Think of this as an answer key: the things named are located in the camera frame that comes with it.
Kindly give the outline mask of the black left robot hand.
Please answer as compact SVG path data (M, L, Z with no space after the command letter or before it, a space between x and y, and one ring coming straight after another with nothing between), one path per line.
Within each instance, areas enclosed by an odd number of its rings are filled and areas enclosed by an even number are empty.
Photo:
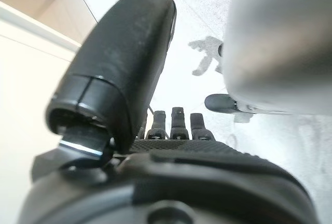
M18 223L318 223L301 183L221 142L181 108L148 136L146 112L173 37L173 0L119 0L99 21L45 113L58 146L35 157Z

